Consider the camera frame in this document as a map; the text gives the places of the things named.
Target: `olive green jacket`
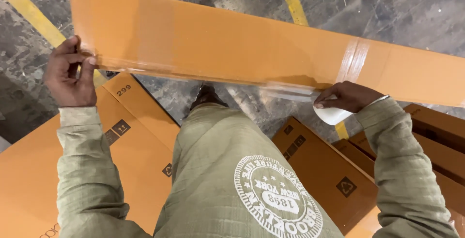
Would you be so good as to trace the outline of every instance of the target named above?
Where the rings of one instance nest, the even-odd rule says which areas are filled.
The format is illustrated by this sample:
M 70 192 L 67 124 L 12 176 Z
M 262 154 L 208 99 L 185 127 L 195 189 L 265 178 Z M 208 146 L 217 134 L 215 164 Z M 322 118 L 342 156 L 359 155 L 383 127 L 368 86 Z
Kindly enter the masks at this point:
M 129 205 L 95 107 L 61 108 L 60 237 L 150 238 L 125 220 Z M 375 238 L 458 238 L 411 119 L 391 98 L 357 115 L 377 153 Z M 173 152 L 172 189 L 154 237 L 306 237 L 342 234 L 276 146 L 241 111 L 191 112 Z

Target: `flattened cardboard box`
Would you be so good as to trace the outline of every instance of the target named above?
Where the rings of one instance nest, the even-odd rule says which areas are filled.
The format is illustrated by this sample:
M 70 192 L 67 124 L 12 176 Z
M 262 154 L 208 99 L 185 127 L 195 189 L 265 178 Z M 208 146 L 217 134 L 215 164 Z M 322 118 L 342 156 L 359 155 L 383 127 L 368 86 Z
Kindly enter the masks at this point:
M 448 156 L 448 153 L 450 153 L 450 151 L 453 151 L 453 152 L 456 152 L 456 151 L 446 146 L 440 145 L 432 140 L 421 137 L 420 135 L 415 135 L 415 138 L 418 140 L 421 147 L 423 148 L 424 153 L 427 156 L 430 156 L 430 154 L 432 154 L 430 159 L 431 159 L 431 162 L 433 163 L 433 169 L 434 169 L 433 172 L 436 175 L 436 182 L 441 188 L 441 193 L 444 196 L 445 205 L 448 208 L 455 210 L 457 213 L 461 215 L 465 215 L 465 204 L 463 203 L 463 197 L 465 197 L 465 186 L 462 186 L 461 184 L 453 181 L 452 179 L 438 172 L 438 171 L 441 171 L 441 172 L 444 172 L 444 174 L 446 175 L 451 175 L 448 170 L 450 170 L 453 167 L 448 167 L 447 165 L 454 164 L 456 163 L 456 161 L 449 160 L 449 163 L 448 163 L 447 158 L 450 157 Z M 356 146 L 359 150 L 363 150 L 364 153 L 372 153 L 373 155 L 375 155 L 375 159 L 376 159 L 376 154 L 371 149 L 368 143 L 368 140 L 365 137 L 364 132 L 360 132 L 354 135 L 353 137 L 349 138 L 349 142 L 352 145 Z M 445 163 L 445 164 L 441 164 L 441 167 L 440 167 L 439 165 L 435 164 L 435 162 L 440 162 L 440 163 Z M 374 160 L 371 161 L 370 166 L 374 166 Z
M 404 110 L 413 132 L 465 154 L 465 120 L 414 103 Z
M 171 190 L 179 127 L 130 74 L 118 74 L 96 91 L 103 131 L 130 205 L 127 219 L 152 234 Z M 0 154 L 2 237 L 54 236 L 59 231 L 59 126 L 57 115 Z
M 343 235 L 368 238 L 381 228 L 378 188 L 332 146 L 293 117 L 272 141 Z
M 367 148 L 367 142 L 363 141 L 360 147 Z M 372 177 L 374 177 L 374 160 L 370 159 L 367 155 L 365 155 L 359 148 L 355 147 L 350 141 L 342 139 L 334 144 L 339 151 L 346 154 L 346 156 L 355 162 L 360 168 L 366 169 L 367 173 L 369 173 Z M 445 177 L 444 175 L 434 171 L 436 174 L 436 181 L 438 182 L 439 187 L 441 188 L 441 192 L 444 195 L 445 199 L 454 198 L 454 188 L 457 188 L 457 191 L 460 195 L 463 195 L 463 189 L 461 187 L 457 187 L 457 184 Z M 458 212 L 454 211 L 451 207 L 447 207 L 450 211 L 450 222 L 453 223 L 455 226 L 458 234 L 460 237 L 465 238 L 465 217 L 459 214 Z
M 465 98 L 460 57 L 178 0 L 70 3 L 81 48 L 102 69 L 315 89 L 350 80 L 415 103 Z

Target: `hand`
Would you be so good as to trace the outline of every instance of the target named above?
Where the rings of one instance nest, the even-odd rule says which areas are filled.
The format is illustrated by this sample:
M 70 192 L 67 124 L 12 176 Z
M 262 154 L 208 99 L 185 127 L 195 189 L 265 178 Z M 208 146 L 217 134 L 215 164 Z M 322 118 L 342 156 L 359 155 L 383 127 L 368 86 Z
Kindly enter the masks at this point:
M 60 107 L 95 106 L 97 95 L 93 85 L 95 57 L 76 53 L 78 38 L 64 41 L 50 54 L 44 83 Z M 79 78 L 76 78 L 78 66 Z
M 331 95 L 335 95 L 337 99 L 326 100 L 326 98 Z M 335 107 L 351 113 L 358 113 L 367 105 L 381 97 L 383 97 L 383 94 L 373 89 L 353 82 L 344 81 L 338 82 L 324 90 L 317 97 L 313 105 L 318 109 Z

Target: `gray concrete floor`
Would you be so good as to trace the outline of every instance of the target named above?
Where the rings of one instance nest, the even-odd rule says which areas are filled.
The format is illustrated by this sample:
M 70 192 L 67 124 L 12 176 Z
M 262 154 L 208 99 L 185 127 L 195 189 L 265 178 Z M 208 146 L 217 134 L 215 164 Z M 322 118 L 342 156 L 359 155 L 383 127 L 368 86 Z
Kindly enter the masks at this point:
M 68 0 L 31 0 L 64 33 L 73 25 Z M 199 3 L 201 0 L 184 0 Z M 216 7 L 292 22 L 284 0 L 210 0 Z M 301 0 L 311 27 L 465 57 L 465 0 Z M 52 47 L 5 0 L 0 0 L 0 135 L 14 143 L 57 113 L 41 77 Z M 159 103 L 182 124 L 198 81 L 137 75 Z M 254 86 L 215 84 L 220 97 L 243 110 L 272 136 L 294 115 L 329 141 L 334 127 L 321 122 L 311 103 L 273 98 Z M 430 108 L 465 118 L 465 110 Z M 361 130 L 353 117 L 349 135 Z

